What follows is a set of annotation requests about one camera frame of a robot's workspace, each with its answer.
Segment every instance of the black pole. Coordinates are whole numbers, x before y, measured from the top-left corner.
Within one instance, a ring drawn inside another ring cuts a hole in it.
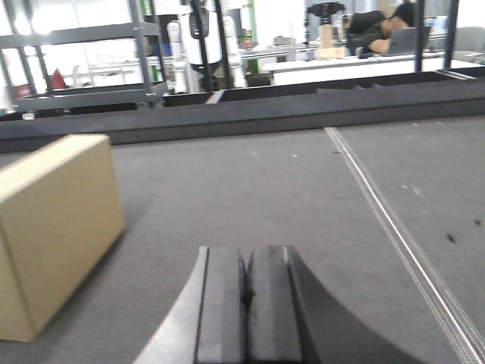
[[[233,81],[230,78],[229,58],[227,57],[226,31],[224,30],[224,19],[222,18],[221,0],[214,0],[217,12],[217,25],[219,26],[219,38],[221,38],[222,63],[224,66],[224,77],[226,78],[226,88],[233,89]]]
[[[141,21],[140,21],[140,10],[138,0],[129,0],[130,13],[133,20],[133,26],[137,29],[135,34],[136,50],[138,53],[139,66],[142,69],[143,75],[143,89],[145,93],[152,94],[152,82],[150,80],[149,65],[146,60],[146,49],[143,43],[143,35],[140,32]]]
[[[5,6],[5,12],[7,13],[8,23],[10,24],[10,28],[12,29],[12,33],[18,35],[19,32],[17,27],[15,26],[15,9],[11,3],[11,0],[4,0],[3,4]],[[18,48],[18,54],[20,56],[20,61],[22,62],[23,72],[27,78],[27,82],[29,84],[30,93],[32,96],[37,94],[36,85],[33,82],[32,71],[30,70],[29,61],[27,60],[27,55],[25,54],[25,50],[23,48]]]
[[[153,15],[153,22],[155,23],[158,29],[157,40],[158,40],[158,49],[160,49],[160,52],[158,54],[158,61],[160,62],[161,78],[163,78],[163,80],[166,81],[167,78],[165,76],[164,59],[163,59],[163,56],[161,55],[161,52],[163,49],[163,44],[162,44],[163,42],[161,39],[160,20],[158,19],[155,3],[153,2],[153,0],[149,0],[149,2],[150,2],[150,11],[152,12],[152,15]]]
[[[192,0],[190,4],[192,5],[194,15],[196,16],[196,25],[199,31],[200,55],[202,56],[202,65],[204,67],[204,74],[205,74],[205,91],[208,93],[211,93],[214,90],[214,88],[212,87],[211,65],[208,63],[208,60],[207,60],[207,49],[205,47],[204,29],[202,27],[202,19],[200,16],[200,3],[199,3],[199,0]]]
[[[445,59],[443,68],[451,68],[453,51],[455,49],[456,21],[458,19],[459,0],[451,0],[448,13],[448,34],[446,36]]]
[[[415,54],[415,72],[423,70],[423,51],[424,51],[424,3],[425,0],[418,0],[416,3],[416,54]]]
[[[32,9],[32,4],[30,4],[30,0],[23,0],[23,9],[25,10],[25,15],[27,16],[27,20],[29,21],[30,32],[34,33],[34,29],[32,25],[33,9]],[[40,45],[35,45],[34,48],[36,50],[37,59],[39,60],[39,66],[42,72],[42,76],[44,77],[44,80],[45,80],[45,85],[47,86],[47,92],[52,93],[52,81],[47,71],[47,67],[45,66],[44,54],[42,53],[42,49],[40,48]]]

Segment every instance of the shelf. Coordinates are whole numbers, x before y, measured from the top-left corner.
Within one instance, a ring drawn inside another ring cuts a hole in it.
[[[14,34],[10,36],[0,36],[0,49],[46,45],[57,46],[60,44],[135,38],[138,33],[141,33],[142,36],[157,36],[158,28],[157,25],[153,23],[140,23],[139,27],[135,27],[133,23],[125,23],[54,30],[49,34],[30,34],[28,36]]]

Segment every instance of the cardboard box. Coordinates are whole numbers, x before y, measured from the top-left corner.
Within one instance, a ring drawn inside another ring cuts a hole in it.
[[[124,229],[109,138],[66,136],[0,170],[0,339],[32,340]]]

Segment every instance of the black office chair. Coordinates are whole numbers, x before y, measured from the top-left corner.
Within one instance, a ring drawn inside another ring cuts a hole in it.
[[[344,18],[347,48],[351,55],[355,55],[355,50],[363,46],[367,29],[384,19],[384,14],[378,10],[369,11],[368,13],[355,13],[351,17]]]

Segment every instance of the white desk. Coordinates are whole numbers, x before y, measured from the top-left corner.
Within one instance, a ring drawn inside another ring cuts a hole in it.
[[[478,67],[463,61],[452,61],[453,68]],[[423,60],[423,71],[435,71],[443,68],[440,54],[427,55]],[[308,83],[327,80],[345,80],[348,78],[376,77],[388,74],[407,74],[415,70],[414,56],[356,57],[328,61],[295,61],[266,64],[263,70],[273,74],[275,85]]]

